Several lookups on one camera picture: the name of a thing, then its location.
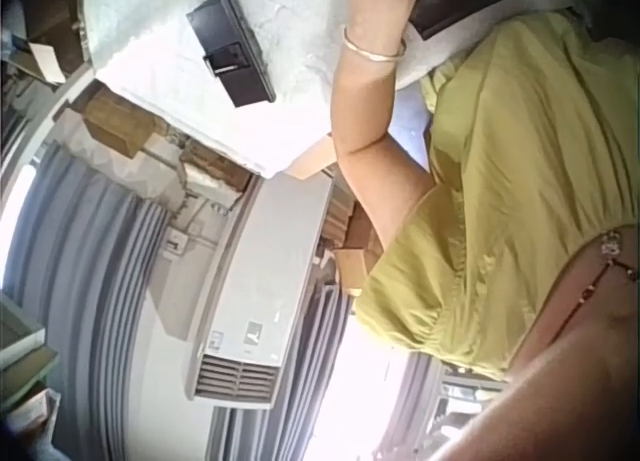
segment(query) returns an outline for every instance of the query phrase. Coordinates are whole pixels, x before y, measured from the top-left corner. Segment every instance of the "woman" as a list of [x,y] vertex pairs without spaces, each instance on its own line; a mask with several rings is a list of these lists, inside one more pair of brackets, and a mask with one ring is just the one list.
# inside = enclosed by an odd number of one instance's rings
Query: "woman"
[[387,133],[414,2],[350,0],[335,74],[338,162],[385,246],[356,313],[514,379],[442,459],[604,459],[637,405],[639,58],[563,13],[500,25],[423,83],[430,174]]

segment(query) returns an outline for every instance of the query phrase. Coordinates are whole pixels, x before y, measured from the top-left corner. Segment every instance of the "brown box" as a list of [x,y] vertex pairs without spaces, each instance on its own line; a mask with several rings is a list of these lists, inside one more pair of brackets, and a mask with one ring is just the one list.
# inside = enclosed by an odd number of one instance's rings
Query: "brown box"
[[362,292],[379,256],[366,249],[336,249],[333,252],[340,273],[340,285],[352,296]]
[[155,116],[104,87],[87,103],[82,114],[93,138],[133,158],[149,140]]
[[354,205],[353,196],[334,184],[320,234],[326,241],[326,247],[333,249],[344,246]]
[[284,170],[289,176],[305,180],[336,162],[336,151],[330,135],[314,143]]
[[342,287],[354,296],[359,295],[382,252],[382,244],[369,216],[362,205],[356,203],[344,247],[334,250]]
[[373,224],[360,203],[356,203],[353,208],[343,247],[366,249],[378,257],[382,255],[383,249],[378,234],[373,229]]
[[64,0],[21,0],[26,38],[8,63],[46,83],[62,84],[83,63],[80,38]]
[[244,193],[252,174],[230,159],[192,139],[180,154],[180,161],[195,166],[214,179],[224,181],[239,193]]

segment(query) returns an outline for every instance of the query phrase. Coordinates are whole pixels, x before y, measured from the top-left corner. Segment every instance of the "white cloth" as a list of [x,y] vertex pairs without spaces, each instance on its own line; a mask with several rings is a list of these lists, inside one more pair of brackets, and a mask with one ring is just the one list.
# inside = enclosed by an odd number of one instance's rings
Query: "white cloth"
[[[330,130],[328,94],[346,0],[239,0],[263,51],[273,104],[236,109],[206,68],[186,14],[205,0],[84,0],[97,77],[240,164],[271,177]],[[423,42],[407,33],[399,87],[477,42],[496,21],[566,0],[506,0]]]

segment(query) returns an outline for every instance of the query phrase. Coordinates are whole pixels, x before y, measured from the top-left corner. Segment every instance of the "necklace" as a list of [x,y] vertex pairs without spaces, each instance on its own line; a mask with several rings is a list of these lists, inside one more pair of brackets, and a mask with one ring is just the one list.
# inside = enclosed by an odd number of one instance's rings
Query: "necklace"
[[567,325],[575,317],[575,315],[578,313],[580,308],[582,308],[582,306],[584,306],[584,304],[589,299],[591,299],[591,297],[593,296],[593,293],[596,292],[596,289],[598,288],[600,281],[602,281],[602,278],[604,277],[605,274],[607,274],[607,272],[610,269],[612,268],[623,269],[625,271],[625,275],[627,279],[630,282],[632,283],[638,282],[638,277],[639,277],[638,270],[617,259],[618,256],[620,256],[620,253],[622,252],[622,235],[618,231],[607,231],[602,235],[600,252],[605,261],[604,266],[602,267],[598,275],[595,277],[593,282],[584,291],[582,291],[580,299],[578,299],[578,302],[571,310],[571,313],[569,314],[567,319],[564,320],[564,323],[562,323],[562,326],[560,326],[560,329],[554,336],[552,343],[558,340],[560,335],[564,332]]

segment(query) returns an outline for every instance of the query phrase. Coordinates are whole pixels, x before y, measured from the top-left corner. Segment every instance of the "air conditioner vent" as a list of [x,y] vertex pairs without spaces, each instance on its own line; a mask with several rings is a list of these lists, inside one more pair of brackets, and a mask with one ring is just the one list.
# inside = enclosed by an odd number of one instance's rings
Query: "air conditioner vent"
[[271,402],[280,368],[205,354],[196,395],[224,401]]

